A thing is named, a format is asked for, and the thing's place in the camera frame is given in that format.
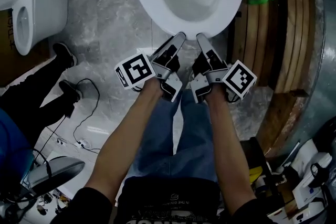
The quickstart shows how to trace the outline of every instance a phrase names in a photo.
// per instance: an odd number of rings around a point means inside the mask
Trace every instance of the gray marble floor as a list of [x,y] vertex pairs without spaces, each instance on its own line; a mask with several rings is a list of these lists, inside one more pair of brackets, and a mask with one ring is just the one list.
[[[92,147],[100,148],[109,134],[118,126],[129,107],[137,98],[137,93],[125,91],[114,72],[115,65],[139,51],[151,54],[170,36],[162,31],[148,16],[139,0],[69,0],[69,15],[65,29],[50,38],[50,43],[65,42],[77,55],[79,65],[68,69],[61,77],[72,82],[83,78],[93,80],[100,91],[98,109],[75,135],[85,138]],[[226,34],[219,34],[212,39],[218,53],[226,58]],[[195,42],[187,41],[179,52],[180,76],[186,76],[200,50]],[[79,157],[94,163],[96,154],[78,149],[70,144],[75,140],[72,133],[75,127],[87,117],[95,107],[97,94],[94,88],[82,85],[84,98],[76,105],[70,119],[57,129],[57,135],[69,141],[63,146],[57,144],[53,136],[43,150],[45,155],[58,151],[66,155]],[[45,100],[53,100],[61,94],[56,85]],[[232,115],[240,139],[256,135],[266,113],[272,91],[269,88],[254,89],[243,102],[232,105]],[[174,142],[177,143],[183,127],[179,110],[174,118]],[[58,123],[50,126],[52,130]],[[51,131],[45,129],[37,142],[41,149]]]

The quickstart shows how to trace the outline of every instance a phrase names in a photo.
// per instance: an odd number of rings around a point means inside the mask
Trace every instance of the forearm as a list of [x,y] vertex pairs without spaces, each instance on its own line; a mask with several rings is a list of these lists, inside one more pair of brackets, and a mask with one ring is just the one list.
[[255,198],[249,183],[249,168],[224,94],[215,94],[207,101],[214,133],[218,182],[229,212],[233,214]]
[[92,187],[111,202],[114,201],[160,96],[159,91],[146,90],[140,93],[123,121],[105,142],[86,187]]

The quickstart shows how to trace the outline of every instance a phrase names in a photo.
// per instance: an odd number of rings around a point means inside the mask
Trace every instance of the black cable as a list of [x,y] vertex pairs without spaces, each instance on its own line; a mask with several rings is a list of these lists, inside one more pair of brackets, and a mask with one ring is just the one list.
[[[37,156],[35,157],[35,159],[34,159],[34,161],[33,161],[33,164],[34,164],[34,162],[36,161],[37,157],[38,157],[39,155],[41,155],[41,157],[44,159],[44,162],[46,162],[46,164],[47,164],[47,171],[48,171],[49,163],[48,163],[47,159],[45,158],[45,156],[42,155],[42,150],[44,149],[44,147],[46,146],[46,144],[48,143],[48,141],[51,139],[51,137],[53,136],[53,134],[54,134],[54,133],[56,132],[56,130],[60,127],[60,125],[63,123],[64,120],[65,120],[65,116],[64,116],[63,120],[60,122],[60,124],[56,127],[56,129],[52,132],[52,134],[50,135],[50,137],[48,138],[48,140],[44,143],[44,145],[43,145],[43,147],[41,148],[40,151],[38,151],[38,150],[36,150],[36,149],[33,148],[33,150],[35,150],[35,151],[38,152]],[[29,175],[29,172],[28,172],[28,173],[25,175],[25,177],[22,179],[22,182],[25,181],[26,177]]]
[[95,154],[99,154],[99,153],[97,153],[97,152],[94,152],[94,151],[92,151],[92,150],[89,150],[89,149],[87,149],[87,148],[85,148],[85,147],[82,147],[82,149],[83,150],[86,150],[86,151],[89,151],[89,152],[92,152],[92,153],[95,153]]
[[134,88],[132,88],[132,90],[135,92],[141,92],[142,88],[135,86]]
[[76,132],[77,128],[78,128],[79,126],[81,126],[82,123],[83,123],[84,121],[86,121],[88,118],[90,118],[90,117],[94,114],[94,112],[96,111],[96,109],[97,109],[97,107],[98,107],[98,103],[99,103],[99,99],[100,99],[100,92],[99,92],[97,86],[95,85],[95,83],[94,83],[92,80],[90,80],[90,79],[82,79],[82,80],[80,80],[80,81],[76,84],[76,87],[78,86],[78,84],[80,84],[81,82],[83,82],[83,81],[85,81],[85,80],[89,80],[89,81],[92,83],[92,85],[95,87],[95,89],[96,89],[96,91],[97,91],[97,94],[98,94],[98,98],[97,98],[96,106],[95,106],[95,108],[92,110],[92,113],[91,113],[88,117],[86,117],[84,120],[82,120],[82,121],[79,123],[79,125],[76,126],[74,132],[72,133],[72,135],[73,135],[73,137],[74,137],[74,139],[75,139],[75,141],[76,141],[77,143],[78,143],[78,140],[77,140],[76,137],[75,137],[75,132]]
[[60,124],[56,127],[56,129],[52,132],[52,134],[50,135],[50,137],[48,138],[48,140],[44,143],[43,147],[41,148],[41,152],[44,149],[44,147],[46,146],[46,144],[48,143],[48,141],[51,139],[51,137],[53,136],[53,134],[56,132],[56,130],[60,127],[60,125],[63,123],[63,121],[65,120],[65,116],[63,118],[63,120],[60,122]]
[[236,98],[236,96],[237,96],[237,94],[235,94],[231,100],[230,100],[230,99],[228,98],[228,96],[227,96],[227,97],[226,97],[227,102],[230,103],[230,104],[233,104],[233,103],[237,102],[237,101],[239,100],[239,97]]
[[6,198],[6,200],[9,201],[11,204],[20,204],[21,202],[27,202],[27,201],[35,200],[37,198],[38,197],[33,196],[32,198],[21,200],[21,201],[12,201],[12,200],[9,200],[8,198]]

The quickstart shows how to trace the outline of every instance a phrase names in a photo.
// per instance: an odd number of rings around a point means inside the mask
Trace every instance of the leg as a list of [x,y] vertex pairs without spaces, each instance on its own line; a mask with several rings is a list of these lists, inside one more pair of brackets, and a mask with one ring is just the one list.
[[162,161],[173,155],[173,118],[180,99],[181,94],[174,103],[158,102],[127,177],[153,175],[165,166]]
[[0,108],[14,120],[41,106],[61,74],[77,62],[73,54],[63,44],[55,44],[56,58],[19,85],[9,87],[0,98]]
[[172,158],[173,177],[197,177],[217,181],[212,126],[207,104],[196,104],[191,90],[183,92],[181,101],[183,131]]
[[29,117],[20,122],[21,131],[25,134],[30,145],[34,147],[42,130],[62,119],[69,110],[73,109],[75,102],[76,100],[72,97],[62,94],[39,108],[33,118]]

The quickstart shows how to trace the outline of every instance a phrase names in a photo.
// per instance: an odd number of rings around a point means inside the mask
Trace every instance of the black pants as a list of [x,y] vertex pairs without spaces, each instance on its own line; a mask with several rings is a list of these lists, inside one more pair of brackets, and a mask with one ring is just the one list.
[[56,57],[24,82],[9,87],[0,97],[0,108],[12,118],[32,147],[42,130],[59,121],[75,103],[73,97],[63,94],[41,107],[65,70],[62,60]]

